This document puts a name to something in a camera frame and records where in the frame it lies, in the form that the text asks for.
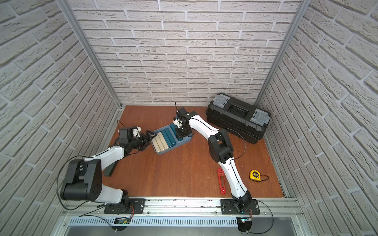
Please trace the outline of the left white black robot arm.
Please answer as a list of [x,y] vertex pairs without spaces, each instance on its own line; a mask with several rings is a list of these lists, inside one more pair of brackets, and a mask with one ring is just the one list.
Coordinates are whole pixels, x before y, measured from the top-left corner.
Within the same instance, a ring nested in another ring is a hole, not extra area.
[[117,161],[144,151],[157,136],[152,131],[141,133],[133,126],[119,130],[114,145],[90,157],[70,161],[59,197],[65,201],[90,201],[105,204],[105,213],[127,213],[132,204],[126,190],[116,189],[102,183],[102,171]]

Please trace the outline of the beige block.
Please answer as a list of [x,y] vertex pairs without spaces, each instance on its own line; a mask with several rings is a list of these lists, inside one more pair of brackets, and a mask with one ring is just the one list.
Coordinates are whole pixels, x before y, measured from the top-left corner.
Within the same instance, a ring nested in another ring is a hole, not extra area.
[[154,138],[154,141],[156,142],[156,145],[157,145],[157,151],[162,152],[162,151],[165,150],[165,147],[164,147],[163,143],[161,142],[159,135],[157,135]]
[[159,145],[158,145],[158,142],[157,142],[157,136],[154,137],[154,138],[151,140],[151,142],[152,142],[152,144],[153,144],[153,147],[154,147],[154,149],[155,149],[155,152],[156,152],[156,153],[160,153],[160,152],[161,152],[161,149],[160,149],[160,147],[159,147]]
[[167,142],[166,142],[166,140],[165,140],[165,138],[164,138],[164,136],[163,136],[163,134],[161,132],[158,133],[158,137],[159,137],[160,142],[162,144],[161,150],[167,150],[167,149],[169,149],[169,146],[168,146],[168,144],[167,144]]

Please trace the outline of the blue plastic tray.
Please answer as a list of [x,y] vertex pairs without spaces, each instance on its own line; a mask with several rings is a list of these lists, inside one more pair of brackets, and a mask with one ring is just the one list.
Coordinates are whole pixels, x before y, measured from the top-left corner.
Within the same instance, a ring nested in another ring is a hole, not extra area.
[[170,124],[153,131],[156,134],[156,137],[152,140],[155,153],[158,155],[165,154],[192,140],[192,136],[177,138],[176,127],[176,125]]

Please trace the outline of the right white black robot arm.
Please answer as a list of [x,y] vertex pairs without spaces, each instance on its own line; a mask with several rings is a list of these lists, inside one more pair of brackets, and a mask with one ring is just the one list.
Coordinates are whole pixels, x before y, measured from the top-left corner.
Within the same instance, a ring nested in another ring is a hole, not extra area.
[[213,127],[198,113],[187,112],[184,107],[176,110],[173,123],[176,125],[176,134],[179,137],[189,136],[195,130],[208,141],[210,156],[220,165],[229,183],[234,208],[239,213],[248,211],[252,197],[236,168],[234,149],[228,132],[223,128]]

